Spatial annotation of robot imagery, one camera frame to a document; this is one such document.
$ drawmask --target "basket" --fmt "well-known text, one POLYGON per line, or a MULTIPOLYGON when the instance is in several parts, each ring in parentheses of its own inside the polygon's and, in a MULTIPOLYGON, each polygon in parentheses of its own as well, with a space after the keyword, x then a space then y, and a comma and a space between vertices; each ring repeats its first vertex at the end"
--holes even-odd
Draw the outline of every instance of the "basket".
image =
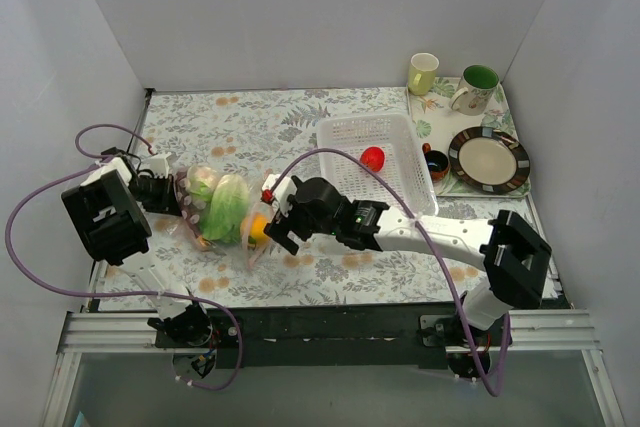
MULTIPOLYGON (((384 150, 379 175, 413 212, 436 215, 438 204, 427 163, 409 116, 400 113, 350 115, 323 119, 317 124, 318 147, 342 150, 356 159, 368 147, 384 150)), ((320 154, 323 177, 350 200, 377 200, 400 208, 387 190, 344 157, 320 154)))

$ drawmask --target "white wall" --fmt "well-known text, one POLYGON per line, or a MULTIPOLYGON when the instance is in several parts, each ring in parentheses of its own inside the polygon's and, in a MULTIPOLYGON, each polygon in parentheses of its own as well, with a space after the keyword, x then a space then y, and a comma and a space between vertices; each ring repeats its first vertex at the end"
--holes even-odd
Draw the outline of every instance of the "white wall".
POLYGON ((640 0, 546 0, 506 77, 563 285, 640 425, 640 0))
MULTIPOLYGON (((94 0, 0 0, 0 93, 3 223, 28 192, 88 165, 75 153, 75 132, 97 121, 133 127, 144 95, 94 0)), ((124 139, 103 132, 87 148, 124 139)), ((62 190, 25 209, 15 244, 46 280, 84 289, 91 263, 62 190)), ((38 425, 65 310, 77 304, 31 284, 0 249, 2 425, 38 425)))
POLYGON ((441 73, 506 72, 543 0, 97 0, 145 87, 402 85, 417 51, 441 73))

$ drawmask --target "clear plastic bag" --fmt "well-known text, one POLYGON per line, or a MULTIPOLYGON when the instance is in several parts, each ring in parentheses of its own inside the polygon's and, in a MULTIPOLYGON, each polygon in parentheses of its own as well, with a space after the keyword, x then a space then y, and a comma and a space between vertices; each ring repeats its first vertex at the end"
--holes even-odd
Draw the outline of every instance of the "clear plastic bag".
POLYGON ((262 181, 222 174, 206 165, 182 168, 175 175, 176 199, 199 250, 238 248, 253 267, 266 249, 264 228, 273 216, 260 202, 262 181))

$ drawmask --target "mug handle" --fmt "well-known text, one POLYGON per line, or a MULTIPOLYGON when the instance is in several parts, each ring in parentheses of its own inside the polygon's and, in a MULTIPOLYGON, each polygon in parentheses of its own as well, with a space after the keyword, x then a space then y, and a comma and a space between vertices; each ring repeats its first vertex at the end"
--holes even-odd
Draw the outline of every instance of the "mug handle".
POLYGON ((460 106, 456 106, 456 102, 467 92, 469 92, 469 89, 467 87, 463 87, 453 94, 453 97, 451 97, 451 100, 449 101, 449 107, 451 107, 451 110, 458 110, 460 108, 460 106))

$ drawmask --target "red tomato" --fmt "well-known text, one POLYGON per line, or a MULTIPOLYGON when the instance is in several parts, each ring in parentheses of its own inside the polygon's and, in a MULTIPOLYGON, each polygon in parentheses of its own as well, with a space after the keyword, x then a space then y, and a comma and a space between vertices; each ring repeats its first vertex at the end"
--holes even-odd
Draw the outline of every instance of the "red tomato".
POLYGON ((374 172, 380 172, 384 165, 384 150, 380 147, 369 147, 360 156, 360 162, 374 172))

